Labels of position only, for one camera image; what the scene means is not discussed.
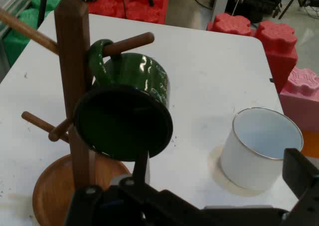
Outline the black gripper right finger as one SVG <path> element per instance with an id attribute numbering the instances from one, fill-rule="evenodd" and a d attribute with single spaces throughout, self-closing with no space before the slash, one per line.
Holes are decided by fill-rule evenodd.
<path id="1" fill-rule="evenodd" d="M 319 170 L 298 150 L 284 152 L 282 176 L 298 198 L 283 217 L 283 226 L 317 226 L 319 224 Z"/>

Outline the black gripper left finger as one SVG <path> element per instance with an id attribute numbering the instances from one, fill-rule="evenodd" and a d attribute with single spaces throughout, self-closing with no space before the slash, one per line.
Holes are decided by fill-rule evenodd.
<path id="1" fill-rule="evenodd" d="M 199 209 L 170 191 L 146 183 L 149 153 L 135 160 L 132 176 L 104 191 L 97 185 L 76 190 L 65 219 L 66 226 L 194 226 Z"/>

